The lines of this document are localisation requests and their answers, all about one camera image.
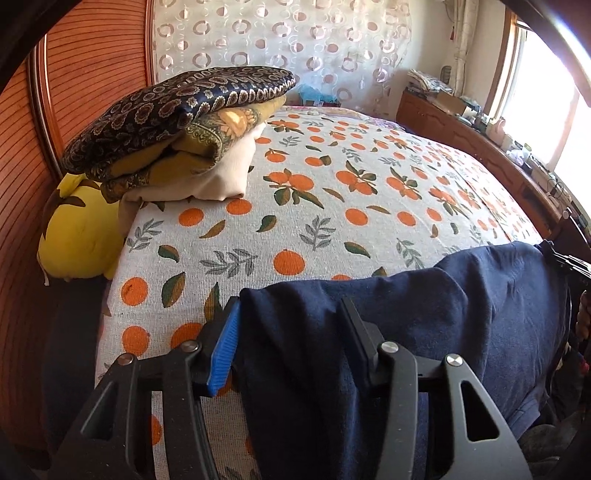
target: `cable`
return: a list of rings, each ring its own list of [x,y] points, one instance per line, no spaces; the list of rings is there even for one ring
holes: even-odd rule
[[[443,3],[445,4],[445,13],[447,14],[447,17],[449,18],[449,21],[451,23],[453,23],[453,18],[450,17],[449,10],[447,9],[447,0],[445,0]]]

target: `bedspread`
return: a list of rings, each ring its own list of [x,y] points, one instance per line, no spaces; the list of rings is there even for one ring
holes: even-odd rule
[[[139,211],[103,310],[97,380],[125,351],[161,355],[194,338],[243,287],[391,275],[460,249],[541,241],[465,153],[345,109],[285,107],[267,123],[243,199]],[[152,442],[163,479],[160,400]],[[231,378],[203,409],[222,478],[258,478]]]

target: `wooden desk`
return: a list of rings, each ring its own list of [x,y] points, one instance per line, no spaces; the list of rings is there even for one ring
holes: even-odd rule
[[[402,94],[396,121],[421,137],[462,150],[490,171],[509,191],[540,235],[548,237],[561,218],[547,194],[486,137],[408,92]]]

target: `circle pattern curtain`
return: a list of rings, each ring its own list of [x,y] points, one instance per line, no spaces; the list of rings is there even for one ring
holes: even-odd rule
[[[346,108],[380,114],[411,17],[397,0],[156,0],[152,37],[157,82],[187,70],[269,65]]]

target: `yellow plush toy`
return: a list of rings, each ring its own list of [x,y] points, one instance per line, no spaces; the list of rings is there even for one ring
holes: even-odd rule
[[[124,244],[118,209],[119,202],[105,201],[97,182],[66,174],[43,209],[37,252],[43,270],[66,280],[97,275],[111,280]]]

